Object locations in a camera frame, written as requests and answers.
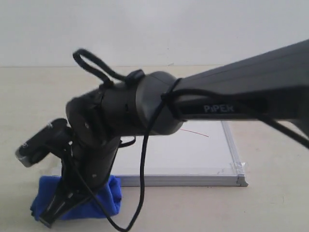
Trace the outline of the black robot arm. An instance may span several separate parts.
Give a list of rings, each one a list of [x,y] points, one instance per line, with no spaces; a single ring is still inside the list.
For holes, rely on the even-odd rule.
[[[143,136],[140,199],[144,201],[148,138],[175,133],[183,122],[259,120],[304,147],[309,145],[309,43],[298,42],[185,78],[142,70],[121,75],[86,49],[75,62],[102,84],[66,105],[66,119],[45,128],[44,149],[61,158],[62,174],[39,214],[47,227],[96,199],[108,182],[124,136]]]

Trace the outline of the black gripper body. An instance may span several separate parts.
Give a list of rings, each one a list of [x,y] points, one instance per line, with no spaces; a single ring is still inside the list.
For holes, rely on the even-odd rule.
[[[90,198],[89,189],[96,193],[106,185],[111,174],[120,137],[108,140],[104,145],[90,148],[75,138],[64,135],[59,139],[61,179],[59,194],[62,198],[84,201]]]

